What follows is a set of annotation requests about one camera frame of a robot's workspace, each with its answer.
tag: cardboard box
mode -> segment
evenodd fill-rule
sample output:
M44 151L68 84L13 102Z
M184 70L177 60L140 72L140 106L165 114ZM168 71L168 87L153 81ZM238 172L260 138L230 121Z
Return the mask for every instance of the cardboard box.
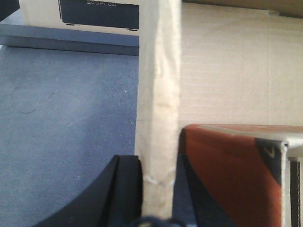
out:
M143 213L162 217L171 211L184 126L303 125L302 19L183 3L180 23L179 3L140 4L135 152L146 177Z
M28 26L138 35L138 0L19 0L19 3Z
M193 124L184 133L195 173L236 226L300 226L303 127Z

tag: black plastic object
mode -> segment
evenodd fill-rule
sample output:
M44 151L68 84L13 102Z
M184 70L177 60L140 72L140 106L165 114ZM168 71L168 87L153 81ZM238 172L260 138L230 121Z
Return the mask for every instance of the black plastic object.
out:
M114 156L74 201L35 227L115 227L141 216L142 170L136 156Z
M0 0L0 21L19 9L18 0Z

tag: product image on box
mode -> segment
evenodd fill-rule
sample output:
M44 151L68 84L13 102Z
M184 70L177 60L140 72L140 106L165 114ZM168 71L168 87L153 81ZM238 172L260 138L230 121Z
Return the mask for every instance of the product image on box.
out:
M139 29L139 6L95 0L58 0L67 25L91 25Z

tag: blue-gray carpet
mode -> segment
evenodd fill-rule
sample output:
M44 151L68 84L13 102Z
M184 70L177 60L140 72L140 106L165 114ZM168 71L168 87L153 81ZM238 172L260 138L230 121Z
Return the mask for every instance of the blue-gray carpet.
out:
M137 84L133 56L0 50L1 227L37 224L133 154Z

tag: black curved edge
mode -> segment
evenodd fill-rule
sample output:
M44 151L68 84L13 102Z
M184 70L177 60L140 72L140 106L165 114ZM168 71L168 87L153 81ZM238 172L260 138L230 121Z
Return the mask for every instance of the black curved edge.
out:
M138 157L114 156L82 194L34 227L123 226L141 216L141 205Z
M237 227L200 181L186 155L182 160L198 227Z

